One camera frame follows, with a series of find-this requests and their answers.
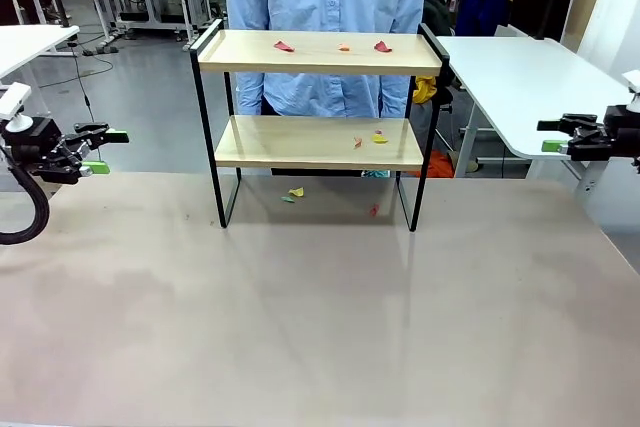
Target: gray floor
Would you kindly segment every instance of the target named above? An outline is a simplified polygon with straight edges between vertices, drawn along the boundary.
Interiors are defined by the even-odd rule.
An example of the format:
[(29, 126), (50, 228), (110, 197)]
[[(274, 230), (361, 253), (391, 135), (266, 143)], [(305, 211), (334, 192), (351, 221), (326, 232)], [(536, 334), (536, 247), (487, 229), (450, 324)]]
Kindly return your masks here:
[[(80, 41), (100, 35), (98, 18), (91, 0), (64, 0), (72, 15), (71, 22), (81, 26)], [(85, 44), (95, 46), (100, 39)], [(207, 172), (208, 164), (202, 127), (195, 95), (189, 55), (172, 34), (164, 37), (141, 37), (119, 40), (120, 52), (99, 58), (113, 64), (113, 69), (83, 78), (82, 83), (91, 101), (96, 120), (106, 121), (117, 129), (127, 130), (128, 145), (109, 145), (102, 157), (115, 171), (146, 172)], [(38, 58), (31, 63), (44, 100), (56, 121), (65, 131), (72, 131), (75, 122), (90, 120), (84, 104), (73, 59)], [(92, 57), (78, 59), (81, 74), (97, 73), (108, 64)], [(222, 76), (204, 74), (211, 130), (214, 140), (222, 135), (227, 119), (227, 107)], [(460, 148), (458, 128), (466, 125), (472, 101), (465, 92), (454, 91), (453, 113), (443, 113), (439, 130), (454, 147)], [(418, 131), (426, 132), (429, 107), (415, 106), (412, 121)], [(436, 148), (445, 152), (439, 141)], [(504, 144), (495, 137), (476, 142), (474, 156), (502, 157)], [(486, 166), (471, 177), (524, 178), (526, 167)], [(12, 178), (0, 177), (0, 191), (19, 191)], [(624, 239), (621, 249), (632, 259), (640, 258)]]

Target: computer monitor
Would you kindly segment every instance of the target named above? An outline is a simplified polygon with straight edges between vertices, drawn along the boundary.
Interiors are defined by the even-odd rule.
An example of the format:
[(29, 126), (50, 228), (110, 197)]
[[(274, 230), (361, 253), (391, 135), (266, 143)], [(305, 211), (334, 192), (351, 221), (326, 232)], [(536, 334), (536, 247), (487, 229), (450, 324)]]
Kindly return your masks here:
[[(509, 24), (527, 35), (535, 37), (542, 25), (549, 0), (513, 0)], [(573, 0), (555, 0), (544, 36), (558, 42), (562, 40)]]

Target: red paper scrap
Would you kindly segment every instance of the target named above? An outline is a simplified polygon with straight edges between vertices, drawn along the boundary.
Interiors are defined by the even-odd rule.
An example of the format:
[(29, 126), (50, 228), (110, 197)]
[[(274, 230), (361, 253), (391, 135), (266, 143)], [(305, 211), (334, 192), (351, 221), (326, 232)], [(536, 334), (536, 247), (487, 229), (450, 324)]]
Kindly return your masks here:
[(387, 47), (387, 44), (385, 44), (382, 40), (376, 44), (374, 49), (376, 49), (378, 52), (384, 52), (384, 53), (393, 52), (393, 49), (390, 49), (389, 47)]
[(278, 41), (278, 43), (275, 44), (274, 47), (276, 49), (284, 50), (285, 52), (295, 52), (296, 51), (296, 49), (294, 49), (293, 47), (289, 47), (287, 44), (285, 44), (281, 40)]

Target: blue shirt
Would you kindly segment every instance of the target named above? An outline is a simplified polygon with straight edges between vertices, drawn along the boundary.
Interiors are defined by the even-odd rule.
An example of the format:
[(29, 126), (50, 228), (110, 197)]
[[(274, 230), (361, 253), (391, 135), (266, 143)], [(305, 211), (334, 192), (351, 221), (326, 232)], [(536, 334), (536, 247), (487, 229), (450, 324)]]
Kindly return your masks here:
[[(232, 29), (416, 33), (424, 0), (227, 0)], [(237, 76), (239, 113), (262, 96), (281, 115), (402, 117), (409, 78), (257, 74)]]

